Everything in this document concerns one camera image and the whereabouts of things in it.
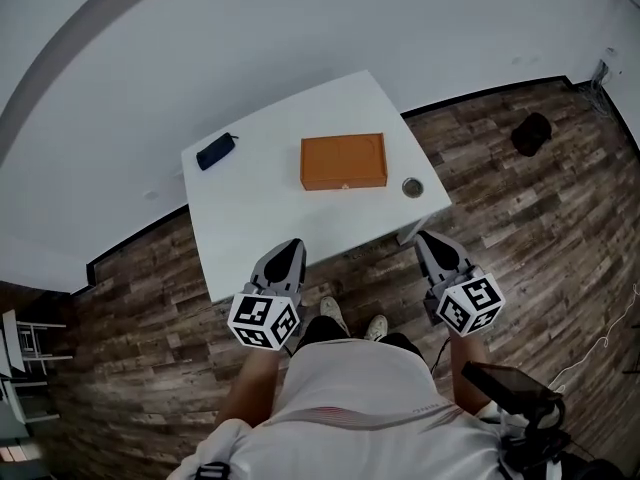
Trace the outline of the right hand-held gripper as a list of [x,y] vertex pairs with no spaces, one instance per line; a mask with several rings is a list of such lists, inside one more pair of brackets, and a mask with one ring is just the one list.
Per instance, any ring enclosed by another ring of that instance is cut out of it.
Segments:
[[440,233],[419,231],[414,245],[424,277],[444,279],[454,272],[427,291],[424,305],[431,323],[444,323],[460,337],[490,326],[502,310],[495,277],[471,266],[466,249]]

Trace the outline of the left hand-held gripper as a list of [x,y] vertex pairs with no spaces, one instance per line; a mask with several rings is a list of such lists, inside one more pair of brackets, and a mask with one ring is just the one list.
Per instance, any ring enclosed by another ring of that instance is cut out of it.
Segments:
[[285,241],[258,260],[231,304],[227,325],[246,347],[279,351],[300,325],[297,308],[306,271],[306,247]]

